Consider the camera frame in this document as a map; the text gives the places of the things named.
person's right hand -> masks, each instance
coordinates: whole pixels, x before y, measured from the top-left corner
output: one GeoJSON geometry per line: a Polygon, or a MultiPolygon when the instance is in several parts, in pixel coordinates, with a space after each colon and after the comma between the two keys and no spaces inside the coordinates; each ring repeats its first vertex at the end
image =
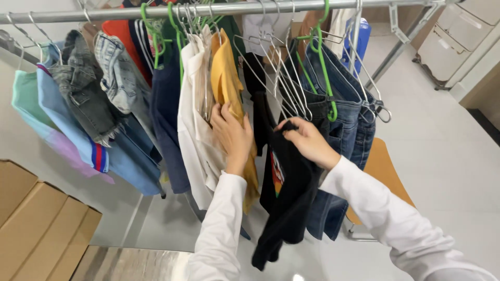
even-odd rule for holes
{"type": "MultiPolygon", "coordinates": [[[[327,171],[337,165],[341,156],[330,147],[313,123],[300,117],[292,117],[288,121],[297,126],[298,129],[285,131],[283,136],[291,141],[305,158],[327,171]]],[[[287,120],[283,120],[276,127],[276,130],[280,130],[286,122],[287,120]]]]}

white sleeve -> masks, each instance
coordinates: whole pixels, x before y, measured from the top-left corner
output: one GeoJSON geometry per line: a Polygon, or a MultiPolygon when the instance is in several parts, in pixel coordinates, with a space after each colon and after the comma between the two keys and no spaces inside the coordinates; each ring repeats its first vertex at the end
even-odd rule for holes
{"type": "Polygon", "coordinates": [[[190,281],[238,281],[240,263],[236,258],[247,182],[224,171],[188,261],[190,281]]]}
{"type": "Polygon", "coordinates": [[[345,157],[319,189],[346,199],[373,237],[392,247],[392,263],[414,280],[458,280],[457,272],[470,273],[460,281],[497,280],[453,249],[451,236],[345,157]]]}

white cabinet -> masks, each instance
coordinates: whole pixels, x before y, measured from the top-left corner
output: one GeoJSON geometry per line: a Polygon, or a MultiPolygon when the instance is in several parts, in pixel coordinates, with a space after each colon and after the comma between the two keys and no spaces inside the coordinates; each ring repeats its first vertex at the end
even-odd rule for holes
{"type": "Polygon", "coordinates": [[[458,5],[491,26],[500,21],[500,0],[466,0],[458,5]]]}
{"type": "Polygon", "coordinates": [[[474,51],[493,29],[492,25],[456,4],[448,5],[444,9],[437,24],[469,51],[474,51]]]}
{"type": "Polygon", "coordinates": [[[435,24],[418,49],[418,54],[420,62],[427,65],[432,76],[440,82],[445,82],[459,69],[471,52],[435,24]]]}

black t-shirt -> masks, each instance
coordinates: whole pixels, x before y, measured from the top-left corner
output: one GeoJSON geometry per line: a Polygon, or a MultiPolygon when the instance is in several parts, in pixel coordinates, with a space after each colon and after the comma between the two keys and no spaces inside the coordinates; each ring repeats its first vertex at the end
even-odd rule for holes
{"type": "Polygon", "coordinates": [[[260,203],[269,218],[252,257],[252,265],[263,271],[267,261],[278,260],[283,242],[297,244],[304,239],[322,169],[283,136],[283,131],[295,129],[293,124],[288,122],[282,130],[273,131],[276,122],[264,92],[255,93],[253,110],[254,118],[260,118],[264,125],[261,133],[268,144],[260,203]]]}

tiled floor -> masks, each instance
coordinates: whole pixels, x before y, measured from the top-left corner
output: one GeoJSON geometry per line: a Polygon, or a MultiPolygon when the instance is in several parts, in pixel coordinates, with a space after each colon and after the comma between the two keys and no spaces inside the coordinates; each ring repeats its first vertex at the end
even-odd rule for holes
{"type": "MultiPolygon", "coordinates": [[[[373,72],[396,38],[371,37],[365,64],[373,72]]],[[[500,148],[445,91],[411,62],[409,46],[377,83],[392,112],[390,123],[377,121],[376,136],[387,147],[403,185],[420,212],[475,263],[500,276],[500,148]]],[[[262,177],[263,159],[257,160],[262,177]]],[[[306,233],[297,245],[285,245],[276,263],[260,272],[250,264],[267,214],[255,206],[243,226],[252,241],[240,239],[242,280],[410,280],[389,260],[389,248],[354,242],[342,234],[318,241],[306,233]]],[[[136,247],[193,251],[200,223],[182,195],[155,197],[136,247]]]]}

